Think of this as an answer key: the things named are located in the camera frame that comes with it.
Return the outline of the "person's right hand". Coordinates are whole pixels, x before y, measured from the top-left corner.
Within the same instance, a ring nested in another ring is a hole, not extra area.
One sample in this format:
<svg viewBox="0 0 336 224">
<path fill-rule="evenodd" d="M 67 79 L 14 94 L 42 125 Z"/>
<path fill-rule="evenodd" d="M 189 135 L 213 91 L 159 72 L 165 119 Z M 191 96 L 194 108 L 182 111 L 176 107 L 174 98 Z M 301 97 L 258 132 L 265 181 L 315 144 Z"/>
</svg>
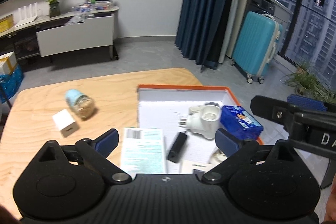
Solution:
<svg viewBox="0 0 336 224">
<path fill-rule="evenodd" d="M 335 222 L 336 220 L 336 178 L 333 178 L 331 184 L 331 192 L 326 203 L 326 213 L 324 217 L 324 223 Z"/>
</svg>

